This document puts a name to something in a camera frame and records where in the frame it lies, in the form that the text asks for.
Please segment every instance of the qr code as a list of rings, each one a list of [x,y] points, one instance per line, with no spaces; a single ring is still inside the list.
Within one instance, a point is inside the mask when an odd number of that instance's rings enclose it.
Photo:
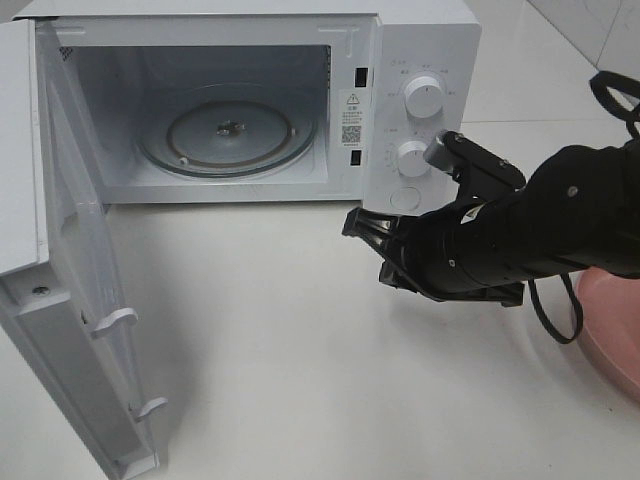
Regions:
[[[342,127],[342,143],[360,143],[362,137],[362,127],[348,126]]]

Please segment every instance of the turntable plate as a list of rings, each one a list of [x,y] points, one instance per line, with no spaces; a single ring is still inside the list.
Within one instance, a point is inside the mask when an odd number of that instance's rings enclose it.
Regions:
[[[313,140],[310,99],[257,85],[214,85],[159,97],[139,145],[156,165],[184,175],[234,177],[274,168]]]

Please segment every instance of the screw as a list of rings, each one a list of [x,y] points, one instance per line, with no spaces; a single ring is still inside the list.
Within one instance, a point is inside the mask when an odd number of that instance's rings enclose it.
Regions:
[[[49,292],[51,290],[49,290],[49,287],[35,287],[33,290],[31,290],[31,293],[34,294],[36,297],[44,297],[46,295],[49,295]]]

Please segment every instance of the black cable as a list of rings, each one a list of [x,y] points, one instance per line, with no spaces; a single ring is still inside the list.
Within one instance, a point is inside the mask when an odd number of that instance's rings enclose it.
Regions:
[[[635,126],[636,122],[640,122],[640,104],[633,110],[627,110],[613,98],[609,90],[612,88],[640,100],[640,82],[619,73],[603,70],[589,80],[589,85],[598,103],[611,115],[623,120],[633,138],[640,138],[640,133]]]
[[[580,303],[580,300],[578,300],[578,297],[576,297],[576,294],[573,291],[573,285],[571,284],[569,275],[567,273],[563,273],[560,275],[560,278],[562,279],[562,283],[564,283],[564,287],[569,294],[569,299],[571,300],[573,311],[576,314],[576,326],[571,337],[565,337],[564,335],[562,335],[553,325],[553,323],[551,323],[549,317],[547,317],[547,314],[545,313],[544,309],[542,308],[542,304],[540,303],[540,296],[538,295],[536,281],[529,280],[528,283],[529,292],[531,293],[531,303],[533,303],[533,309],[536,311],[536,314],[540,319],[540,323],[556,342],[566,345],[573,342],[576,338],[578,338],[578,335],[580,335],[584,323],[584,311],[582,310],[582,304]]]

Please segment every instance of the control panel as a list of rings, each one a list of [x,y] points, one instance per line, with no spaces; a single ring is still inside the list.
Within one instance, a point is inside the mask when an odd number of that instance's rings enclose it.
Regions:
[[[423,153],[438,132],[460,128],[480,29],[474,24],[381,28],[363,204],[384,213],[420,215],[447,201],[451,180],[432,169]]]

